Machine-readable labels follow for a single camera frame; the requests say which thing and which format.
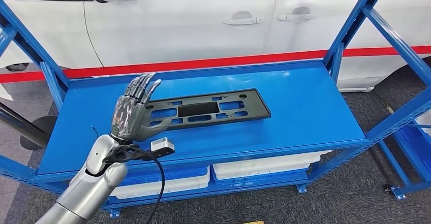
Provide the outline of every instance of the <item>white storage bin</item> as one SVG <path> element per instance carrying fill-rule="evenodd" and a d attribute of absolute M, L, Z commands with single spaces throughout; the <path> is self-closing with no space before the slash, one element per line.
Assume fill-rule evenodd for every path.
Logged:
<path fill-rule="evenodd" d="M 212 165 L 218 180 L 256 176 L 260 174 L 293 171 L 308 168 L 311 163 L 318 162 L 320 156 L 328 151 L 304 154 L 285 155 L 246 161 L 227 162 Z"/>
<path fill-rule="evenodd" d="M 192 190 L 208 187 L 209 183 L 209 166 L 204 176 L 187 177 L 165 181 L 165 190 L 163 193 L 172 193 L 178 191 Z M 116 196 L 118 199 L 128 199 L 142 196 L 158 195 L 162 182 L 140 183 L 128 186 L 119 186 L 114 189 L 110 196 Z"/>

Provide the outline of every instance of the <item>black pole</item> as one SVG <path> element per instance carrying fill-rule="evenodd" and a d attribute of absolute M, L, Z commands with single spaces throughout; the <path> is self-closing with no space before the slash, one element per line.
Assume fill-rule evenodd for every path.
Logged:
<path fill-rule="evenodd" d="M 38 146 L 36 148 L 45 148 L 48 144 L 51 132 L 49 132 L 49 134 L 46 133 L 45 131 L 43 131 L 33 123 L 27 121 L 24 117 L 20 116 L 18 113 L 16 113 L 11 108 L 7 107 L 1 102 L 0 121 L 12 127 L 13 129 L 21 133 L 21 135 L 35 143 Z"/>

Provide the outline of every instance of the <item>car door handle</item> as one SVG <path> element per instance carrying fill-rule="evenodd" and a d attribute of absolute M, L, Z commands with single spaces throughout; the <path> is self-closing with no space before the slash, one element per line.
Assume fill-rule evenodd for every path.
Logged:
<path fill-rule="evenodd" d="M 224 24 L 227 25 L 252 25 L 263 22 L 263 17 L 250 17 L 250 18 L 242 18 L 242 19 L 228 19 L 223 21 Z"/>
<path fill-rule="evenodd" d="M 232 18 L 223 21 L 227 25 L 252 25 L 263 22 L 263 17 L 255 17 L 248 11 L 235 12 Z"/>
<path fill-rule="evenodd" d="M 280 14 L 277 19 L 279 21 L 295 21 L 295 20 L 310 20 L 316 18 L 317 14 L 311 12 L 309 7 L 297 7 L 291 13 Z"/>
<path fill-rule="evenodd" d="M 279 21 L 283 22 L 290 22 L 295 20 L 310 20 L 313 18 L 316 18 L 316 13 L 308 13 L 308 14 L 291 14 L 291 13 L 284 13 L 277 17 Z"/>

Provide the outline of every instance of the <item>robotic arm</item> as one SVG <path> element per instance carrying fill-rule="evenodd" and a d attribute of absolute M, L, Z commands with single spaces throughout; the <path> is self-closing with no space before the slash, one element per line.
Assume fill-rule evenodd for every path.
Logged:
<path fill-rule="evenodd" d="M 127 175 L 127 161 L 154 160 L 164 174 L 157 158 L 175 152 L 174 146 L 162 138 L 151 143 L 151 150 L 144 151 L 133 140 L 143 141 L 167 128 L 168 120 L 147 127 L 142 116 L 152 93 L 160 85 L 155 81 L 148 91 L 154 73 L 133 79 L 115 105 L 110 135 L 102 135 L 95 141 L 81 170 L 69 183 L 69 187 L 56 200 L 54 206 L 36 224 L 81 224 L 90 220 L 112 191 Z"/>

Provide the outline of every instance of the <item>wire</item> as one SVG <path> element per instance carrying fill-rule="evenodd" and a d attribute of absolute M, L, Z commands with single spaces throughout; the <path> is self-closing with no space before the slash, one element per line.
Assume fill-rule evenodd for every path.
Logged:
<path fill-rule="evenodd" d="M 157 201 L 154 205 L 154 208 L 153 208 L 153 210 L 152 210 L 152 212 L 151 212 L 151 214 L 148 217 L 148 220 L 146 222 L 146 224 L 149 224 L 151 222 L 152 217 L 154 216 L 154 214 L 156 212 L 156 209 L 157 209 L 157 206 L 159 205 L 160 199 L 162 198 L 163 191 L 165 190 L 165 172 L 163 171 L 162 164 L 160 164 L 159 160 L 157 160 L 157 158 L 154 157 L 154 155 L 141 149 L 139 147 L 139 145 L 137 145 L 137 144 L 120 145 L 114 149 L 114 151 L 112 152 L 112 155 L 109 157 L 110 157 L 111 162 L 125 163 L 125 162 L 128 162 L 131 159 L 133 159 L 138 152 L 145 154 L 148 158 L 150 158 L 151 160 L 153 160 L 157 164 L 157 166 L 159 167 L 159 170 L 160 170 L 160 176 L 162 177 L 162 187 L 160 189 L 159 197 L 157 198 Z"/>

